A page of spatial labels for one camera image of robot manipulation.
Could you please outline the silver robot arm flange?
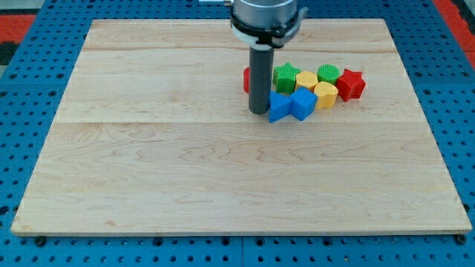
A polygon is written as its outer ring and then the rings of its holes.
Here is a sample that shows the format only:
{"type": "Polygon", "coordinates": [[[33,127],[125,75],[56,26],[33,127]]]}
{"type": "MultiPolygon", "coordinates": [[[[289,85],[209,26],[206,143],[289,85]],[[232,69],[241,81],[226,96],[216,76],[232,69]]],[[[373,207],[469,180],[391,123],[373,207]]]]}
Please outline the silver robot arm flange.
{"type": "Polygon", "coordinates": [[[211,0],[229,8],[233,34],[255,50],[282,48],[293,39],[309,9],[298,0],[211,0]]]}

